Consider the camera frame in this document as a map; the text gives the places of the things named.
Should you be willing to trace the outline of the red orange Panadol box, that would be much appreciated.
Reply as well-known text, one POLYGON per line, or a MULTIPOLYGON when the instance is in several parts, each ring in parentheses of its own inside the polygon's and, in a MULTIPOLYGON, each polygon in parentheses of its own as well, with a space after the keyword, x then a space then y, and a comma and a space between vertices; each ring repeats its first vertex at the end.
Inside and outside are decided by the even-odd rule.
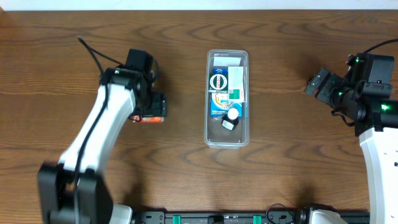
POLYGON ((163 117, 141 117, 139 115, 134 115, 131 117, 131 120, 134 122, 139 122, 139 123, 163 123, 164 118, 163 117))

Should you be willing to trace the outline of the blue Kool Fever box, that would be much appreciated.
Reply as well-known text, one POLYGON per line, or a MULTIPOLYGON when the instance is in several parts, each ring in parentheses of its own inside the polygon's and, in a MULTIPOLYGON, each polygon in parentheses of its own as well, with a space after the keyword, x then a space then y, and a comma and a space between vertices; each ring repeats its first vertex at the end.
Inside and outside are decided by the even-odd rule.
MULTIPOLYGON (((211 73, 228 74, 228 68, 214 68, 211 73)), ((224 116, 231 108, 239 111, 239 117, 242 117, 244 101, 242 103, 231 102, 226 93, 210 93, 210 115, 215 118, 224 116)))

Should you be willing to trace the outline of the green Zam-Buk box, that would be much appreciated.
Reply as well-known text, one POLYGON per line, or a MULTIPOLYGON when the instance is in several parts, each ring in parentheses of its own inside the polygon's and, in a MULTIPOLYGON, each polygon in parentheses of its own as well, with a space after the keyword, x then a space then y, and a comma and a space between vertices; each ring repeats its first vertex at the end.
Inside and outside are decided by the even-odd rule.
POLYGON ((211 73, 208 84, 210 93, 226 93, 228 91, 228 74, 211 73))

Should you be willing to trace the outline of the dark bottle white cap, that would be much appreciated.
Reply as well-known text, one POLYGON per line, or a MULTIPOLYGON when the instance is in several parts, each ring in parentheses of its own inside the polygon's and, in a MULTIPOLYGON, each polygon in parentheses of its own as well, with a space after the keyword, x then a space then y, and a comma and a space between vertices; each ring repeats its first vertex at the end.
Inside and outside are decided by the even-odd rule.
POLYGON ((221 125, 227 130, 234 130, 239 123, 239 111, 231 108, 222 118, 221 125))

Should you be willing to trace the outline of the white green Panadol box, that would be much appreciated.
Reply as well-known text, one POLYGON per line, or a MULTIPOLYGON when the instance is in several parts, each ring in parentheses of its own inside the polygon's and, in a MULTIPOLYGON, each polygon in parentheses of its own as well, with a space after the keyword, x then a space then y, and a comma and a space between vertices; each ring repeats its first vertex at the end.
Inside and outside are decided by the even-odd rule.
POLYGON ((244 67, 228 67, 228 99, 231 102, 244 101, 244 67))

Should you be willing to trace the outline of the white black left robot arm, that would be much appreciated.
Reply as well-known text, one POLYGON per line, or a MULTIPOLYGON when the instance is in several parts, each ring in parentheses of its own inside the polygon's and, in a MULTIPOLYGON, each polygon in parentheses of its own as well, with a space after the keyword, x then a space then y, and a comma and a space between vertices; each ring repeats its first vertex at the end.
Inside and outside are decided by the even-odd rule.
POLYGON ((165 114, 165 95, 152 91, 159 74, 109 68, 83 127, 56 164, 37 173, 44 223, 133 223, 134 210, 114 203, 104 181, 109 156, 124 123, 134 115, 165 114))

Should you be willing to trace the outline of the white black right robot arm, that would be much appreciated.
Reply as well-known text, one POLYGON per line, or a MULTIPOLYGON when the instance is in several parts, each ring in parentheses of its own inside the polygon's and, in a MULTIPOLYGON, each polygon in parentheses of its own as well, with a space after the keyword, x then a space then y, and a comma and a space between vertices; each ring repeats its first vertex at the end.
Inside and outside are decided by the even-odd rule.
POLYGON ((397 102, 390 89, 384 75, 352 81, 325 68, 305 89, 332 115, 351 120, 366 164, 371 223, 397 223, 397 102))

